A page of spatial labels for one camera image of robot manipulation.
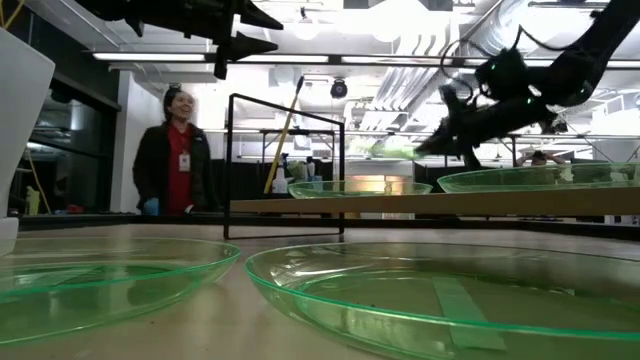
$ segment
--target table surface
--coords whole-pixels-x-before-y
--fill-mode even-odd
[[[234,235],[279,235],[322,232],[323,229],[232,229]],[[222,239],[217,226],[124,225],[56,231],[26,232],[20,237],[181,237]],[[242,265],[252,254],[267,249],[329,243],[335,236],[232,241],[241,258],[216,284],[168,308],[124,322],[54,337],[45,341],[0,347],[0,359],[334,359],[375,360],[379,356],[349,348],[323,337],[272,308],[253,287]],[[484,244],[599,254],[640,260],[640,243],[537,234],[476,230],[348,230],[348,242],[437,242]]]

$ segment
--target black jacket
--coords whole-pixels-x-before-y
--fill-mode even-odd
[[[165,212],[169,192],[169,126],[165,122],[145,131],[133,163],[133,182],[140,194],[138,208],[155,197],[160,200],[161,214]],[[214,193],[209,142],[201,129],[191,126],[191,198],[194,210],[215,211],[219,204]]]

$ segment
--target person in background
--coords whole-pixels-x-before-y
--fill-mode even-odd
[[[553,156],[551,154],[545,154],[542,151],[538,150],[533,152],[532,154],[529,155],[525,155],[523,157],[521,157],[520,159],[516,160],[516,166],[520,167],[520,166],[524,166],[524,163],[527,162],[527,160],[531,160],[531,166],[544,166],[547,165],[547,160],[551,160],[553,162],[555,162],[558,165],[562,165],[565,163],[564,159],[559,158],[557,156]]]
[[[195,101],[172,85],[164,96],[165,121],[148,128],[133,164],[138,208],[145,215],[183,215],[215,211],[209,143],[191,124]]]

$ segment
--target white planter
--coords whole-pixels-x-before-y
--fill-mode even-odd
[[[17,219],[6,219],[16,167],[47,96],[55,64],[0,28],[0,256],[12,251]]]

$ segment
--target clear green tray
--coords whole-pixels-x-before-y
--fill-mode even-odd
[[[238,255],[199,240],[19,239],[0,257],[0,345],[164,307],[222,277]]]
[[[445,192],[538,191],[640,185],[640,164],[526,166],[444,176]]]
[[[427,243],[327,244],[249,258],[283,314],[398,359],[637,360],[640,262]]]
[[[289,193],[296,199],[341,196],[421,195],[431,192],[432,186],[402,181],[318,181],[289,185]]]

